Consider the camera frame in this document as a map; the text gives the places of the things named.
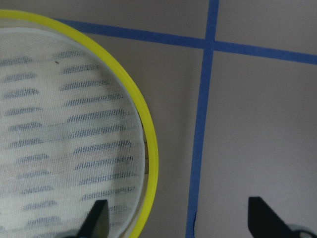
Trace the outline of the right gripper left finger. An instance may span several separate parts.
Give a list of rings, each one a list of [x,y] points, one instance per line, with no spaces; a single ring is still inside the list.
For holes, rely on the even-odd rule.
[[[109,213],[107,200],[95,201],[82,224],[76,238],[107,238],[109,234]]]

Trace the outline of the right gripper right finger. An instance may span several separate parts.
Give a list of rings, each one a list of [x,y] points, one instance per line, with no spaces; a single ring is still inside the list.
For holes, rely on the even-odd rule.
[[[248,229],[254,238],[307,237],[305,230],[291,230],[261,197],[248,199]]]

